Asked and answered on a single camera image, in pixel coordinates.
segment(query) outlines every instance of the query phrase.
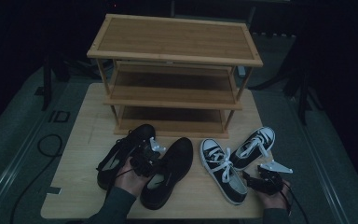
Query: tripod leg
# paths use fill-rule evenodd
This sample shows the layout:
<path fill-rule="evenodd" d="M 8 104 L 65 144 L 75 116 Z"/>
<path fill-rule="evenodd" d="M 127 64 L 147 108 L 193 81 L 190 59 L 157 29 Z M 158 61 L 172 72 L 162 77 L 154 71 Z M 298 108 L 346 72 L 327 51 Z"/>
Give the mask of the tripod leg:
<path fill-rule="evenodd" d="M 296 70 L 296 72 L 293 72 L 292 76 L 283 88 L 283 93 L 285 96 L 293 97 L 296 94 L 301 86 L 302 73 L 302 70 Z"/>
<path fill-rule="evenodd" d="M 298 116 L 304 125 L 307 125 L 307 122 L 305 121 L 305 111 L 306 111 L 306 107 L 307 107 L 309 77 L 310 77 L 309 71 L 304 71 L 302 73 L 301 89 L 300 89 L 301 93 L 300 93 L 300 99 L 298 102 L 299 103 Z"/>
<path fill-rule="evenodd" d="M 284 80 L 287 77 L 291 77 L 296 71 L 290 71 L 290 72 L 285 72 L 283 74 L 278 74 L 277 76 L 273 77 L 272 79 L 265 81 L 259 85 L 256 86 L 252 86 L 252 87 L 248 87 L 249 90 L 253 90 L 253 91 L 260 91 L 265 89 L 266 87 L 275 84 L 281 80 Z"/>

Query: dark background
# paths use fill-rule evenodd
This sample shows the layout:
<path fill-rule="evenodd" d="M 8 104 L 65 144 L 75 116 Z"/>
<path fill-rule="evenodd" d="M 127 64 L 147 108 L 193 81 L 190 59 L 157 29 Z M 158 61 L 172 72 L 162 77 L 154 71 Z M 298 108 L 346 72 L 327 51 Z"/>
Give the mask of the dark background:
<path fill-rule="evenodd" d="M 296 36 L 281 72 L 306 65 L 358 173 L 358 0 L 177 0 L 175 13 L 247 20 L 253 7 L 252 33 Z M 107 12 L 170 17 L 171 1 L 1 0 L 0 114 L 46 56 L 61 81 L 69 78 L 64 57 L 88 63 Z"/>

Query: wooden platform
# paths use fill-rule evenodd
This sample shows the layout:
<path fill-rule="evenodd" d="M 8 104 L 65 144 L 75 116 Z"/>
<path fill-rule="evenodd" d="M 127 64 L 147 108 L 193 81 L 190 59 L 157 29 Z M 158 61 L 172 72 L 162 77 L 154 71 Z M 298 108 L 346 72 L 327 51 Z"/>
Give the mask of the wooden platform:
<path fill-rule="evenodd" d="M 87 218 L 103 204 L 105 191 L 97 185 L 98 163 L 123 135 L 114 135 L 115 120 L 108 105 L 103 104 L 103 84 L 91 84 L 78 113 L 57 172 L 51 183 L 60 194 L 48 194 L 41 215 L 44 218 Z M 216 139 L 222 147 L 238 147 L 251 132 L 262 126 L 252 94 L 245 90 L 241 102 L 247 105 L 234 114 L 228 128 L 229 139 Z M 177 137 L 159 137 L 169 147 Z M 171 198 L 159 210 L 145 209 L 135 202 L 128 218 L 251 218 L 261 217 L 262 207 L 255 193 L 248 189 L 245 203 L 234 206 L 226 201 L 216 183 L 200 163 L 202 138 L 190 138 L 194 147 L 193 164 L 180 181 Z M 247 170 L 255 175 L 255 161 Z"/>

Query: shoe rack leg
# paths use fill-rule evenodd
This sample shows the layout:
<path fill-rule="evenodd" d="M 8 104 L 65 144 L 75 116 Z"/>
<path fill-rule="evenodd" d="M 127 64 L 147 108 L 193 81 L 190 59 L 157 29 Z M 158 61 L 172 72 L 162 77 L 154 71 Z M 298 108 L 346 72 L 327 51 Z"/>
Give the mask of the shoe rack leg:
<path fill-rule="evenodd" d="M 248 83 L 249 77 L 251 76 L 253 69 L 254 69 L 253 67 L 249 67 L 248 70 L 246 71 L 246 77 L 243 79 L 241 87 L 238 90 L 237 101 L 240 100 L 240 98 L 242 96 L 242 92 L 245 89 L 246 84 Z"/>
<path fill-rule="evenodd" d="M 235 110 L 231 110 L 228 114 L 228 118 L 225 124 L 225 131 L 228 129 L 228 124 L 231 122 L 232 116 L 234 115 Z"/>
<path fill-rule="evenodd" d="M 97 64 L 98 64 L 98 69 L 100 70 L 101 79 L 103 80 L 106 95 L 110 95 L 109 85 L 107 83 L 106 73 L 105 73 L 104 67 L 103 67 L 103 62 L 101 59 L 96 59 L 96 60 L 97 60 Z"/>
<path fill-rule="evenodd" d="M 112 109 L 113 116 L 115 117 L 116 125 L 118 125 L 118 116 L 114 105 L 111 105 L 110 108 Z"/>

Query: white shoelace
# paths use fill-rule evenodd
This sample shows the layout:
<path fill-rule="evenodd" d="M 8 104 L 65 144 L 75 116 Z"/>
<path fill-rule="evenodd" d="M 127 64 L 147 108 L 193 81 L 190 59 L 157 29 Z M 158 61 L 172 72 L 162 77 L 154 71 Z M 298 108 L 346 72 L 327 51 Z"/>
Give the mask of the white shoelace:
<path fill-rule="evenodd" d="M 257 135 L 256 137 L 252 138 L 251 145 L 246 148 L 241 154 L 240 158 L 245 159 L 248 158 L 249 155 L 252 154 L 253 150 L 255 150 L 255 147 L 259 146 L 261 154 L 263 154 L 265 157 L 268 157 L 269 154 L 267 153 L 266 149 L 264 148 L 264 139 L 269 141 L 269 137 L 264 132 L 257 132 L 257 134 L 261 134 L 262 136 Z"/>
<path fill-rule="evenodd" d="M 214 163 L 221 163 L 219 166 L 215 167 L 212 169 L 212 172 L 216 172 L 218 170 L 221 169 L 225 169 L 225 171 L 222 173 L 222 181 L 223 183 L 228 183 L 229 182 L 229 170 L 231 168 L 232 162 L 229 160 L 229 155 L 230 153 L 230 148 L 227 148 L 227 151 L 223 153 L 220 152 L 220 150 L 222 150 L 220 147 L 215 148 L 214 150 L 210 151 L 208 156 L 213 158 L 213 161 L 208 161 L 208 162 L 214 162 Z"/>

